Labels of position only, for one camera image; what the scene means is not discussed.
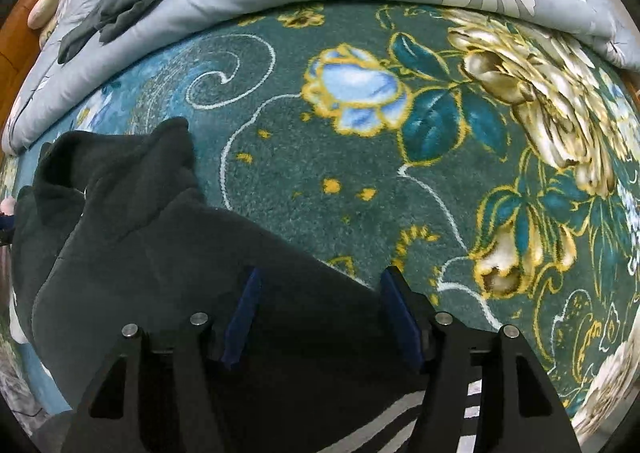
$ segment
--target silver screw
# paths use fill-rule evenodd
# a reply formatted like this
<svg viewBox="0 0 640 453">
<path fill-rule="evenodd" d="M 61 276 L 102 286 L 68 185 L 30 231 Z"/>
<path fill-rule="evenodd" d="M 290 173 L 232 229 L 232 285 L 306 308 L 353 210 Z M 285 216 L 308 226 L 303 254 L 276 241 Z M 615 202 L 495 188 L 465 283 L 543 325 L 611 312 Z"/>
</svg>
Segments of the silver screw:
<svg viewBox="0 0 640 453">
<path fill-rule="evenodd" d="M 436 314 L 436 321 L 441 325 L 451 325 L 453 323 L 453 316 L 448 312 L 438 312 Z"/>
<path fill-rule="evenodd" d="M 207 316 L 204 312 L 196 312 L 196 314 L 191 314 L 189 321 L 192 325 L 199 327 L 200 325 L 204 325 L 207 321 L 209 321 L 209 316 Z"/>
<path fill-rule="evenodd" d="M 520 335 L 520 331 L 518 330 L 518 328 L 514 327 L 513 325 L 505 325 L 502 331 L 508 338 L 516 338 Z"/>
<path fill-rule="evenodd" d="M 135 323 L 129 323 L 122 327 L 122 335 L 126 338 L 132 338 L 138 333 L 138 325 Z"/>
</svg>

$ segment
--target white marker stripe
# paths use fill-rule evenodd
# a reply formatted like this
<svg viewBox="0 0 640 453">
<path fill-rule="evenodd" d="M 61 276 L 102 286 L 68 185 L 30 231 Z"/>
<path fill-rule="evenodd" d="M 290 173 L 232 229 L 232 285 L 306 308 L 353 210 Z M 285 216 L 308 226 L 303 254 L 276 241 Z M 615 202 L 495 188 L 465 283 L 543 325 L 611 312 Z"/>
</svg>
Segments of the white marker stripe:
<svg viewBox="0 0 640 453">
<path fill-rule="evenodd" d="M 456 450 L 456 453 L 474 453 L 475 447 L 476 447 L 476 436 L 465 435 L 460 437 L 460 441 L 458 442 L 458 449 Z"/>
<path fill-rule="evenodd" d="M 472 419 L 480 415 L 480 406 L 469 406 L 465 408 L 465 419 Z"/>
<path fill-rule="evenodd" d="M 409 440 L 411 433 L 414 431 L 414 426 L 415 420 L 402 428 L 378 453 L 396 453 L 402 447 L 402 444 Z"/>
<path fill-rule="evenodd" d="M 473 383 L 469 383 L 469 389 L 466 391 L 467 395 L 475 395 L 482 392 L 482 379 L 478 379 Z"/>
<path fill-rule="evenodd" d="M 373 437 L 375 437 L 378 433 L 380 433 L 380 431 L 386 428 L 408 409 L 422 404 L 423 399 L 423 391 L 414 391 L 414 393 L 408 393 L 402 399 L 394 402 L 374 420 L 372 420 L 368 424 L 365 424 L 363 427 L 357 429 L 350 435 L 347 435 L 343 439 L 340 439 L 338 442 L 327 446 L 318 453 L 351 453 L 352 451 L 356 451 L 356 449 L 361 447 L 365 442 L 368 442 Z"/>
</svg>

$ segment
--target green floral blanket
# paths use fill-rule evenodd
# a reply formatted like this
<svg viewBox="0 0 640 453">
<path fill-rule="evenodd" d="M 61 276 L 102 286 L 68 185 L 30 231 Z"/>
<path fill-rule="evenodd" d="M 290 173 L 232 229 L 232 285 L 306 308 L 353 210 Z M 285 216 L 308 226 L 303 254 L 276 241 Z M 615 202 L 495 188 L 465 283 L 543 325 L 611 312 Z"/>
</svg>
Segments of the green floral blanket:
<svg viewBox="0 0 640 453">
<path fill-rule="evenodd" d="M 460 9 L 302 4 L 143 59 L 41 141 L 175 115 L 213 205 L 354 281 L 375 287 L 391 263 L 466 324 L 517 325 L 581 438 L 625 393 L 640 128 L 614 69 L 571 36 Z"/>
</svg>

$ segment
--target blue gripper pad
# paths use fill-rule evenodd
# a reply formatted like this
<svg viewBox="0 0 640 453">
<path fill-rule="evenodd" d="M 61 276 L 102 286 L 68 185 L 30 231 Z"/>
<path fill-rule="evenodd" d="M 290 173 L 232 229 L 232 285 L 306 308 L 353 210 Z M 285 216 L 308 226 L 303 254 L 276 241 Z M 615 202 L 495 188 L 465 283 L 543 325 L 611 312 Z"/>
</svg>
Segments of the blue gripper pad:
<svg viewBox="0 0 640 453">
<path fill-rule="evenodd" d="M 236 311 L 225 329 L 225 348 L 220 360 L 227 369 L 231 369 L 240 360 L 261 291 L 262 279 L 258 269 L 254 268 L 244 284 Z"/>
<path fill-rule="evenodd" d="M 402 357 L 412 369 L 419 372 L 424 364 L 420 329 L 389 270 L 385 270 L 380 278 L 380 296 Z"/>
</svg>

